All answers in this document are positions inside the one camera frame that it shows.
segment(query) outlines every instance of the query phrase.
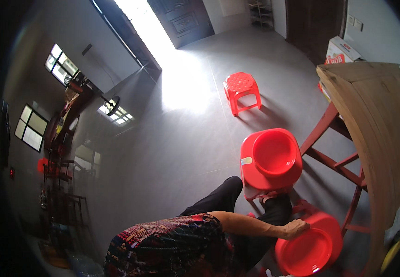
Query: brown door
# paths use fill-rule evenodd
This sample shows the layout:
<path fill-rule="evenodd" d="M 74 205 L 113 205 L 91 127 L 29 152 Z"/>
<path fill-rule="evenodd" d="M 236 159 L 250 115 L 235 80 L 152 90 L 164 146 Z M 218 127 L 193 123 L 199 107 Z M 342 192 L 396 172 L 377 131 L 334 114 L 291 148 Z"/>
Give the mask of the brown door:
<path fill-rule="evenodd" d="M 315 65 L 325 62 L 328 42 L 343 37 L 346 0 L 286 0 L 286 41 Z"/>
<path fill-rule="evenodd" d="M 214 35 L 202 0 L 147 0 L 175 48 Z"/>

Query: label sticker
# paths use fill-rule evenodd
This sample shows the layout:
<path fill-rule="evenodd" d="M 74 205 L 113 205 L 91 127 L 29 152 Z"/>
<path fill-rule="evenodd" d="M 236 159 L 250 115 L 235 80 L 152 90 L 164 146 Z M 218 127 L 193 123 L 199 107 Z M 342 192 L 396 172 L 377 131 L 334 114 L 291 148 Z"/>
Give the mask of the label sticker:
<path fill-rule="evenodd" d="M 241 159 L 240 161 L 241 161 L 241 165 L 250 164 L 250 163 L 252 163 L 252 158 L 246 157 L 246 158 Z"/>

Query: cardboard box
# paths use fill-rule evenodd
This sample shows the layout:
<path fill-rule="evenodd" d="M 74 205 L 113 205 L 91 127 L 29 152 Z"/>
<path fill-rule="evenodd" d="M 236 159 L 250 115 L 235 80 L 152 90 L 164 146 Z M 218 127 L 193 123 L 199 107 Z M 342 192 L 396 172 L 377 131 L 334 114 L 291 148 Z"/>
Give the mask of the cardboard box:
<path fill-rule="evenodd" d="M 325 64 L 333 63 L 353 63 L 361 55 L 354 50 L 346 41 L 339 36 L 330 39 L 328 50 L 326 51 Z"/>

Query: black pants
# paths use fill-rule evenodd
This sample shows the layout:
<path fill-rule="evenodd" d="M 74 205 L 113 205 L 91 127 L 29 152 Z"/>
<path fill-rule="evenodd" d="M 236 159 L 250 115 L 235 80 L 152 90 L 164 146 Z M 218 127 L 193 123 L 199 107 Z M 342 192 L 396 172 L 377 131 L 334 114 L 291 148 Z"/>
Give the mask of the black pants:
<path fill-rule="evenodd" d="M 243 182 L 237 176 L 229 177 L 223 184 L 187 208 L 181 215 L 193 215 L 210 211 L 234 212 L 235 201 L 243 189 Z M 292 213 L 292 206 L 287 194 L 271 198 L 265 202 L 265 213 L 258 219 L 272 224 L 285 225 Z M 250 237 L 231 235 L 235 242 L 235 254 L 246 270 L 253 268 L 263 258 L 271 246 L 277 242 L 272 237 Z"/>

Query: wooden tabletop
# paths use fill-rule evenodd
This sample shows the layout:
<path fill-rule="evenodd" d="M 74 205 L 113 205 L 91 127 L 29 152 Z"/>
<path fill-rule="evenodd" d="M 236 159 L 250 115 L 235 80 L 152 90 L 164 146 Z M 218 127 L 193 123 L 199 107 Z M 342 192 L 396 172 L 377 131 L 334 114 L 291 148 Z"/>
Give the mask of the wooden tabletop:
<path fill-rule="evenodd" d="M 365 276 L 378 276 L 385 230 L 400 206 L 400 69 L 393 63 L 321 65 L 317 73 L 343 117 L 364 170 L 371 207 Z"/>

